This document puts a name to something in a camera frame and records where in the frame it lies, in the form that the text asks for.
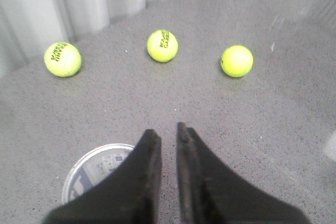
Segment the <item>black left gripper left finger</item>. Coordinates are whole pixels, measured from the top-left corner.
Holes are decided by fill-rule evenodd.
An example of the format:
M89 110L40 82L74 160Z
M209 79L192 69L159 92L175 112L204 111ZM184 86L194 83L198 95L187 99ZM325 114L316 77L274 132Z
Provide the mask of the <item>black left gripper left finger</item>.
M125 161L77 199L53 209L44 223L157 223L161 138L147 129Z

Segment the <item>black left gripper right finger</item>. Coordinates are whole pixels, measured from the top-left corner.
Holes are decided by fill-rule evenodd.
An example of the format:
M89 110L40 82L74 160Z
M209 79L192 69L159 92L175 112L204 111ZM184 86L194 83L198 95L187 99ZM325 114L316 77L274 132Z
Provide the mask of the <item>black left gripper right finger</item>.
M310 223L299 208L236 174L182 122L176 143L183 223Z

